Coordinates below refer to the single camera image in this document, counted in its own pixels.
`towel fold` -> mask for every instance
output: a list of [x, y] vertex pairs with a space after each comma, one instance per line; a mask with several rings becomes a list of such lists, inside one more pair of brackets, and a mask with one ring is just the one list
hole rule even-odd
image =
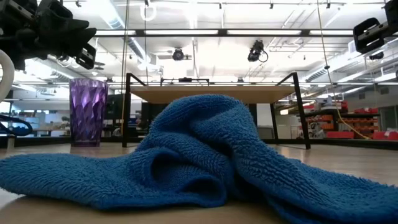
[[397, 223], [398, 189], [287, 159], [263, 143], [248, 109], [221, 95], [171, 103], [136, 151], [96, 159], [28, 154], [0, 160], [0, 187], [97, 209], [228, 198], [270, 204], [291, 223]]

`purple glass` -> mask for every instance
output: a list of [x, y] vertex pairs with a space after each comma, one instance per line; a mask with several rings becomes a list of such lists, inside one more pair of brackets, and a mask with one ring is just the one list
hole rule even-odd
[[72, 146], [100, 146], [108, 85], [76, 78], [69, 81], [69, 91]]

